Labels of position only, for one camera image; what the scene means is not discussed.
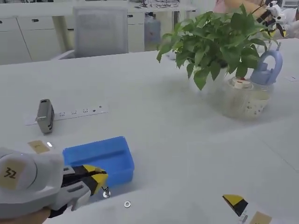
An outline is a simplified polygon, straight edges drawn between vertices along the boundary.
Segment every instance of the number sticker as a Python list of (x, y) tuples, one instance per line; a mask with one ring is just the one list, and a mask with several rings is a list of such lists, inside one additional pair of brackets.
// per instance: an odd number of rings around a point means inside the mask
[(17, 160), (7, 160), (0, 172), (0, 187), (14, 190), (17, 187), (25, 163)]

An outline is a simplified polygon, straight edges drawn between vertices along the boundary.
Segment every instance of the small metal washer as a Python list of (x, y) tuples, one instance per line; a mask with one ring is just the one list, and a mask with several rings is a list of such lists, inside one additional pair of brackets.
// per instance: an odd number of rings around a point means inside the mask
[(104, 198), (109, 198), (110, 197), (110, 190), (109, 191), (104, 191), (103, 192), (103, 197)]
[(130, 201), (125, 201), (124, 206), (125, 206), (125, 208), (131, 207), (131, 202)]

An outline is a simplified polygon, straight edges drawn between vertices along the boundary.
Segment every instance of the robotic arm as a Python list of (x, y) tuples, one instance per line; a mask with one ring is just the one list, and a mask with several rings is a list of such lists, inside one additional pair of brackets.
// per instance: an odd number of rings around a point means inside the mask
[[(257, 21), (267, 27), (265, 31), (267, 31), (270, 36), (274, 36), (276, 30), (278, 29), (281, 36), (285, 38), (285, 14), (278, 5), (278, 1), (271, 1), (268, 3), (266, 10), (267, 11), (261, 15)], [(272, 19), (270, 21), (264, 21), (268, 16), (271, 16)]]
[(97, 167), (64, 166), (59, 154), (23, 154), (0, 148), (0, 219), (16, 218), (44, 207), (50, 217), (68, 206), (76, 210), (105, 187), (108, 174)]

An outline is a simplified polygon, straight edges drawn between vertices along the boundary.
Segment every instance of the desk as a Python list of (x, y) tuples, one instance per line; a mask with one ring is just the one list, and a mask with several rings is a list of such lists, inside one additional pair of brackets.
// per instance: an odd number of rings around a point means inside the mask
[[(298, 43), (283, 41), (285, 63), (272, 105), (252, 123), (214, 112), (190, 91), (185, 70), (166, 57), (159, 64), (156, 52), (0, 66), (1, 145), (47, 139), (60, 153), (65, 147), (126, 137), (135, 162), (133, 181), (112, 189), (109, 199), (95, 196), (89, 205), (46, 224), (235, 223), (223, 194), (242, 195), (298, 223), (298, 173), (257, 134), (269, 132), (275, 122), (298, 121), (299, 105), (293, 103), (298, 83), (283, 77), (299, 69), (299, 51), (292, 49)], [(106, 102), (109, 112), (57, 121), (54, 132), (44, 137), (23, 120), (25, 113), (36, 113), (41, 98), (50, 98), (57, 111)], [(298, 127), (292, 128), (298, 133)], [(132, 203), (128, 209), (126, 200)]]

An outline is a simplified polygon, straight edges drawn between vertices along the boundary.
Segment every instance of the metal ring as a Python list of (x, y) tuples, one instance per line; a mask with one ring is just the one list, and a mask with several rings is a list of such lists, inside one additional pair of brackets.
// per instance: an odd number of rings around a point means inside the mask
[(131, 202), (130, 201), (125, 201), (124, 206), (125, 206), (125, 208), (131, 207)]

